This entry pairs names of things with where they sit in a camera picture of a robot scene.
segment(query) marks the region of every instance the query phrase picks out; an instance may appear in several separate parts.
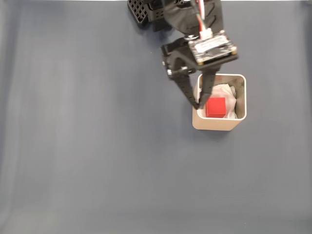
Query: table surface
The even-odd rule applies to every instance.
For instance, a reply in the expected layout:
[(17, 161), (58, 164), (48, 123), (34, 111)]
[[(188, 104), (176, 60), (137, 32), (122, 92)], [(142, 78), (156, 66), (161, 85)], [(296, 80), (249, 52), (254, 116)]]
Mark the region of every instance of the table surface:
[(312, 7), (223, 2), (247, 118), (198, 131), (161, 64), (179, 33), (125, 1), (20, 9), (2, 155), (6, 233), (310, 234)]

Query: red cube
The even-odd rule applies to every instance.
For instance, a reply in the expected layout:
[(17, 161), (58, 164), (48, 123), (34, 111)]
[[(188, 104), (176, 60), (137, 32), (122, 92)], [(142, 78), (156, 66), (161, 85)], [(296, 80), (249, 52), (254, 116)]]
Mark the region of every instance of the red cube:
[(206, 117), (223, 118), (226, 115), (225, 97), (211, 97), (206, 102)]

